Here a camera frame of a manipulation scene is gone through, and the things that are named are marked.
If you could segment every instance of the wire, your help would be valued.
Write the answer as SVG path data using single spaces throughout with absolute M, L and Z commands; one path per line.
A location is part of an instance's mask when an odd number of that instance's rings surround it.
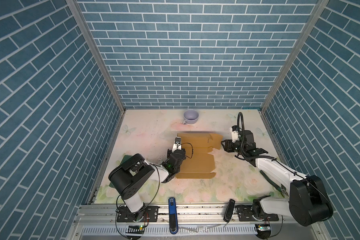
M 276 160 L 276 158 L 271 157 L 271 156 L 266 156 L 266 155 L 264 155 L 264 156 L 258 155 L 258 156 L 251 156 L 251 157 L 243 156 L 243 158 L 235 155 L 235 158 L 243 160 L 243 161 L 250 160 L 250 159 L 256 159 L 256 158 L 267 158 L 267 159 L 271 159 L 271 160 Z
M 283 168 L 285 168 L 285 169 L 287 169 L 288 171 L 290 171 L 291 173 L 293 173 L 293 175 L 298 176 L 298 177 L 301 177 L 302 180 L 305 179 L 305 180 L 309 183 L 309 185 L 311 185 L 314 189 L 316 189 L 316 190 L 325 198 L 325 200 L 327 200 L 327 202 L 330 203 L 330 201 L 327 199 L 327 197 L 326 197 L 319 189 L 317 189 L 312 183 L 310 183 L 306 178 L 303 178 L 302 176 L 298 175 L 296 171 L 295 171 L 295 172 L 291 171 L 289 168 L 287 168 L 286 166 L 284 166 L 281 162 L 277 161 L 276 158 L 275 158 L 273 161 L 276 161 L 276 162 L 277 162 L 278 164 L 280 164 Z
M 241 120 L 241 130 L 243 131 L 243 139 L 241 140 L 240 151 L 241 151 L 241 153 L 243 153 L 244 152 L 244 142 L 246 142 L 247 139 L 245 137 L 244 118 L 243 118 L 243 114 L 241 112 L 239 112 L 239 114 L 237 115 L 237 127 L 240 128 L 239 120 Z
M 268 238 L 275 237 L 281 232 L 281 229 L 283 228 L 283 222 L 284 222 L 284 218 L 283 218 L 283 215 L 281 215 L 281 227 L 280 227 L 279 231 L 275 235 L 269 236 Z
M 127 236 L 125 236 L 125 235 L 122 235 L 120 232 L 119 232 L 119 229 L 117 228 L 117 215 L 119 214 L 117 211 L 116 211 L 116 219 L 115 219 L 115 227 L 116 227 L 116 230 L 117 230 L 117 232 L 121 235 L 121 236 L 123 236 L 124 238 L 126 238 L 126 239 L 128 239 L 128 240 L 130 240 Z
M 191 159 L 191 158 L 193 157 L 193 146 L 192 146 L 192 144 L 190 144 L 189 142 L 184 142 L 184 143 L 182 143 L 182 144 L 179 144 L 178 146 L 181 146 L 181 145 L 183 145 L 183 144 L 189 144 L 189 145 L 191 145 L 191 147 L 192 147 L 192 155 L 191 155 L 191 157 L 188 157 L 188 156 L 186 155 L 187 158 Z
M 144 208 L 140 209 L 139 211 L 142 211 L 142 210 L 146 209 L 146 208 L 154 201 L 154 199 L 155 199 L 155 197 L 156 197 L 156 195 L 157 195 L 157 193 L 158 193 L 158 190 L 159 190 L 159 188 L 160 188 L 160 174 L 158 173 L 157 167 L 156 167 L 155 165 L 154 165 L 154 167 L 156 168 L 157 176 L 158 176 L 157 191 L 156 191 L 155 196 L 153 197 L 153 199 L 149 202 L 149 204 L 148 204 L 147 206 L 145 206 Z M 117 205 L 117 201 L 119 200 L 119 197 L 120 197 L 120 195 L 119 195 L 119 196 L 117 197 L 117 199 L 116 199 L 116 213 L 117 213 L 117 214 L 119 214 L 119 212 L 124 212 L 124 211 L 120 211 L 119 206 Z M 135 214 L 135 213 L 137 213 L 137 212 L 139 212 L 139 211 L 136 211 L 136 212 L 124 212 L 124 213 Z M 148 227 L 148 224 L 149 224 L 149 216 L 148 216 L 148 213 L 147 213 L 147 212 L 145 212 L 145 213 L 147 214 L 147 226 L 145 226 L 144 228 Z M 119 232 L 119 229 L 117 228 L 117 215 L 116 215 L 116 219 L 115 219 L 115 227 L 116 227 L 117 232 L 118 232 L 121 236 L 123 236 L 124 238 L 130 240 L 127 236 L 122 235 L 122 234 Z
M 137 212 L 140 212 L 140 211 L 146 209 L 146 208 L 154 201 L 155 197 L 157 196 L 158 190 L 159 190 L 159 188 L 160 188 L 160 174 L 158 173 L 157 167 L 156 167 L 155 165 L 153 165 L 153 166 L 156 168 L 156 171 L 157 171 L 157 175 L 158 175 L 158 186 L 157 186 L 157 191 L 156 191 L 156 193 L 155 193 L 155 196 L 152 198 L 152 200 L 149 202 L 149 204 L 148 204 L 147 206 L 143 207 L 142 209 L 136 211 L 136 212 L 127 212 L 127 211 L 124 211 L 124 210 L 123 210 L 123 211 L 120 211 L 119 206 L 118 206 L 118 204 L 117 204 L 117 201 L 119 200 L 119 197 L 120 197 L 120 195 L 119 195 L 119 196 L 117 197 L 117 199 L 116 199 L 116 211 L 124 212 L 124 213 L 127 213 L 127 214 L 135 214 L 135 213 L 137 213 Z

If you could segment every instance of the green object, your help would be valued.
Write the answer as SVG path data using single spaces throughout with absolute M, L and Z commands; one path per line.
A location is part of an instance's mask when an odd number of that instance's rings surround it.
M 121 163 L 120 164 L 122 164 L 123 162 L 126 162 L 128 159 L 130 159 L 131 157 L 133 157 L 133 156 L 131 156 L 131 155 L 124 155 L 124 157 L 123 157 L 123 159 L 121 160 Z
M 260 170 L 261 175 L 269 182 L 276 190 L 278 190 L 282 196 L 284 197 L 284 193 L 286 193 L 285 189 L 281 188 L 279 185 L 277 185 L 274 181 L 272 181 L 266 174 L 263 172 L 263 170 Z
M 130 155 L 125 155 L 124 157 L 123 157 L 123 159 L 121 160 L 121 163 L 120 164 L 122 164 L 123 162 L 125 162 L 126 160 L 128 160 L 128 159 L 130 159 L 132 156 L 130 156 Z M 109 187 L 111 187 L 111 188 L 115 188 L 115 186 L 110 182 L 109 183 Z

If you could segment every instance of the flattened cardboard box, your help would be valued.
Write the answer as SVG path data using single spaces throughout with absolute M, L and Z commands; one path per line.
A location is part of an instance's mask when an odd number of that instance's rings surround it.
M 213 148 L 220 149 L 223 136 L 216 133 L 179 133 L 181 142 L 189 142 L 193 146 L 192 158 L 186 158 L 180 166 L 180 172 L 176 178 L 211 179 L 215 177 L 215 159 L 209 154 Z M 192 147 L 189 144 L 182 145 L 186 155 L 192 155 Z

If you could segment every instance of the black remote control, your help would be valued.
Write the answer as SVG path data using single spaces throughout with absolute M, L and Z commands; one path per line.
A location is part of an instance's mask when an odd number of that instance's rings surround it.
M 231 220 L 234 207 L 235 207 L 235 200 L 230 199 L 228 202 L 227 209 L 225 210 L 224 221 L 229 222 Z

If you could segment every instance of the mounting plate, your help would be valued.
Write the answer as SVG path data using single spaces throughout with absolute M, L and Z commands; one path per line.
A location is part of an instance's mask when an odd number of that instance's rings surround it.
M 240 222 L 259 221 L 258 219 L 254 218 L 251 208 L 252 208 L 252 205 L 237 205 L 237 206 L 235 206 L 235 209 L 238 213 Z M 279 220 L 279 217 L 277 216 L 277 214 L 268 214 L 267 217 L 270 222 L 277 222 Z
M 144 209 L 144 212 L 148 213 L 149 216 L 149 222 L 157 222 L 157 216 L 158 216 L 158 206 L 149 206 L 146 209 Z M 132 222 L 132 220 L 128 216 L 129 213 L 120 212 L 120 214 L 117 215 L 117 222 Z

